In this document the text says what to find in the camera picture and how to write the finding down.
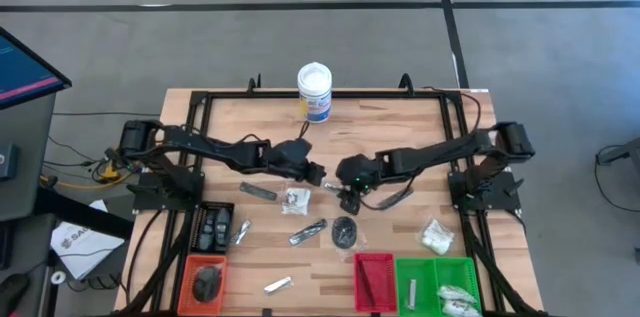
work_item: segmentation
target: orange bin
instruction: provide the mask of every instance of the orange bin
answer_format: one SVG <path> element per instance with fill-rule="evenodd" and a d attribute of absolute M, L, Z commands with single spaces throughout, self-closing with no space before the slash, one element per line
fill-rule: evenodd
<path fill-rule="evenodd" d="M 206 267 L 219 269 L 220 287 L 218 293 L 210 301 L 201 302 L 194 296 L 194 283 L 198 274 Z M 187 256 L 187 262 L 180 286 L 180 300 L 178 302 L 178 315 L 180 316 L 217 316 L 222 307 L 222 295 L 224 293 L 224 281 L 227 274 L 227 258 L 219 255 L 191 254 Z"/>

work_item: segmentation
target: monitor screen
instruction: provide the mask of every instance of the monitor screen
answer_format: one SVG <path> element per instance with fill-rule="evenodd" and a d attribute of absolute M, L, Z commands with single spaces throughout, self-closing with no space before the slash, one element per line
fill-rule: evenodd
<path fill-rule="evenodd" d="M 0 28 L 0 109 L 70 85 L 60 72 Z"/>

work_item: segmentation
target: green tray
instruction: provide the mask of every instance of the green tray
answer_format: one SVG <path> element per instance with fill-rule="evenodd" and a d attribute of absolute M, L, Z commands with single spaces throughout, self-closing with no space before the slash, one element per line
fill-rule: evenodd
<path fill-rule="evenodd" d="M 416 280 L 415 309 L 409 309 L 409 283 Z M 398 314 L 416 317 L 446 317 L 438 297 L 440 286 L 463 288 L 477 301 L 478 280 L 473 260 L 468 257 L 396 258 Z M 482 311 L 480 302 L 475 304 Z"/>

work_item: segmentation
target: concrete floor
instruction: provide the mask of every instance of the concrete floor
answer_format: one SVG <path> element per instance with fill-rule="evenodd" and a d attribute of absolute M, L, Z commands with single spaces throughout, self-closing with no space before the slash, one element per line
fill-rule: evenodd
<path fill-rule="evenodd" d="M 0 5 L 291 1 L 333 0 L 0 0 Z M 640 246 L 640 216 L 616 210 L 600 197 L 593 156 L 604 145 L 640 136 L 640 9 L 456 10 L 455 17 L 471 87 L 489 88 L 498 118 L 525 123 L 538 151 L 514 169 L 526 180 L 525 221 L 546 309 L 566 316 L 637 314 L 640 266 L 633 247 Z M 74 81 L 73 89 L 58 95 L 57 111 L 153 113 L 166 88 L 239 87 L 258 73 L 268 87 L 293 87 L 298 68 L 313 60 L 331 68 L 337 86 L 394 86 L 404 72 L 416 85 L 457 85 L 439 9 L 0 13 L 0 25 Z M 56 117 L 51 135 L 100 156 L 117 143 L 125 120 Z M 47 158 L 76 161 L 53 145 Z M 600 172 L 612 199 L 640 208 L 640 182 L 628 161 Z M 123 193 L 69 191 L 86 202 Z M 114 256 L 106 268 L 119 271 L 122 263 L 122 254 Z M 114 298 L 113 291 L 63 289 L 56 315 L 107 313 Z"/>

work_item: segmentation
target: wooden tabletop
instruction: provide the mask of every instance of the wooden tabletop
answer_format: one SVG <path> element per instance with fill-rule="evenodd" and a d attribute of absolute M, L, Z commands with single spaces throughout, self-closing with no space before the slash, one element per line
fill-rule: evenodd
<path fill-rule="evenodd" d="M 167 91 L 161 116 L 163 123 L 180 125 L 185 122 L 192 91 Z M 490 127 L 495 122 L 495 115 L 489 93 L 471 91 L 471 94 L 482 106 L 480 127 Z M 467 121 L 473 124 L 477 108 L 470 100 L 463 100 Z M 297 137 L 302 122 L 297 99 L 219 99 L 213 103 L 207 135 L 235 141 L 247 133 L 254 133 L 278 143 Z M 384 149 L 419 148 L 445 140 L 439 103 L 428 99 L 334 99 L 330 119 L 311 125 L 305 138 L 313 144 L 309 159 L 325 166 L 327 180 L 335 182 L 335 168 L 342 158 L 357 153 L 372 157 L 376 151 Z M 435 256 L 416 242 L 415 233 L 428 219 L 436 218 L 456 233 L 448 255 L 464 256 L 460 220 L 451 207 L 446 179 L 448 171 L 448 164 L 426 169 L 413 183 L 413 195 L 387 211 L 361 208 L 355 219 L 366 238 L 368 250 L 389 251 L 397 257 Z M 330 228 L 302 245 L 289 245 L 291 234 L 319 218 L 331 220 L 346 215 L 335 195 L 312 188 L 309 215 L 283 215 L 282 194 L 277 202 L 269 202 L 238 191 L 238 185 L 246 181 L 278 192 L 302 185 L 274 176 L 241 175 L 210 160 L 204 161 L 203 172 L 206 174 L 204 200 L 235 203 L 232 230 L 237 230 L 246 219 L 253 223 L 242 244 L 232 246 L 227 253 L 229 265 L 223 315 L 259 315 L 262 308 L 272 308 L 275 316 L 366 315 L 354 311 L 353 264 L 343 261 L 337 253 Z M 375 204 L 402 186 L 383 186 L 365 198 Z M 142 229 L 153 213 L 144 212 L 136 218 L 125 272 L 129 270 Z M 167 212 L 163 212 L 142 243 L 132 278 L 132 296 L 144 286 L 157 266 L 166 217 Z M 541 309 L 521 225 L 512 216 L 499 211 L 491 212 L 488 221 L 498 266 L 525 301 Z M 181 224 L 182 219 L 178 219 L 176 233 Z M 169 308 L 174 268 L 175 262 L 167 273 L 161 309 Z M 493 302 L 486 271 L 482 267 L 479 269 L 484 305 L 491 310 Z M 293 287 L 265 295 L 265 286 L 288 276 L 293 278 Z M 125 305 L 124 292 L 120 290 L 115 308 Z"/>

